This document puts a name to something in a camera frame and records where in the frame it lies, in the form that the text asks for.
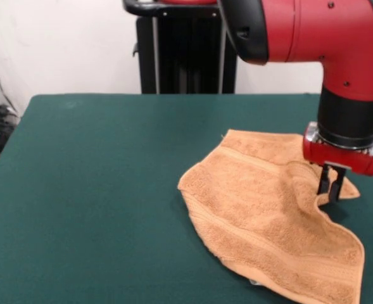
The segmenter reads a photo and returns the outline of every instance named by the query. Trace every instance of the black cylinder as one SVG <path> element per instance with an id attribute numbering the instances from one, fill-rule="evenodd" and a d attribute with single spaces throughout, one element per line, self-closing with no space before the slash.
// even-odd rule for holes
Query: black cylinder
<path id="1" fill-rule="evenodd" d="M 373 145 L 373 101 L 344 98 L 323 87 L 318 114 L 319 135 L 346 149 Z"/>

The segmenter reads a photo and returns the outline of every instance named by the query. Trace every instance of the towel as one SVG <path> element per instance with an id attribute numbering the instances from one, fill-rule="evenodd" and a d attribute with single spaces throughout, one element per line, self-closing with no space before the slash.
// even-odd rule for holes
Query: towel
<path id="1" fill-rule="evenodd" d="M 319 209 L 328 202 L 317 196 L 322 169 L 305 161 L 302 140 L 230 130 L 178 188 L 199 237 L 227 268 L 299 303 L 359 303 L 364 247 Z M 346 178 L 340 198 L 359 196 Z"/>

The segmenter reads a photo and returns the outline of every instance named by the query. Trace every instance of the black cable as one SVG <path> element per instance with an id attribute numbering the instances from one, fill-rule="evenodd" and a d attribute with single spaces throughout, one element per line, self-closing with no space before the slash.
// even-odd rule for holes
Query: black cable
<path id="1" fill-rule="evenodd" d="M 4 98 L 6 99 L 6 101 L 8 102 L 8 104 L 11 106 L 11 108 L 13 109 L 13 111 L 15 111 L 15 113 L 17 113 L 17 110 L 15 108 L 15 106 L 13 106 L 13 103 L 10 101 L 9 97 L 6 95 L 4 89 L 3 89 L 3 86 L 2 86 L 2 82 L 1 82 L 1 78 L 0 78 L 0 90 L 4 96 Z"/>

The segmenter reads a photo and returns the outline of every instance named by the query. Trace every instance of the table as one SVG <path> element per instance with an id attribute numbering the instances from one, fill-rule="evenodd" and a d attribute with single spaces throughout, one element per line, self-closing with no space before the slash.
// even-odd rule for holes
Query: table
<path id="1" fill-rule="evenodd" d="M 302 133 L 316 95 L 36 96 L 0 157 L 0 303 L 292 303 L 221 266 L 180 176 L 227 129 Z M 373 304 L 373 178 L 324 210 L 364 243 Z"/>

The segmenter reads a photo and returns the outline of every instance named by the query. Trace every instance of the green table surface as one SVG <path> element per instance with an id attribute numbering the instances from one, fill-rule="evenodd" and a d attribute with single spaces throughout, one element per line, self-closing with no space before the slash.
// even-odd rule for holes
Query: green table surface
<path id="1" fill-rule="evenodd" d="M 0 303 L 292 303 L 208 252 L 181 175 L 227 129 L 302 133 L 316 95 L 36 96 L 0 157 Z M 373 304 L 373 178 L 324 210 L 366 250 Z"/>

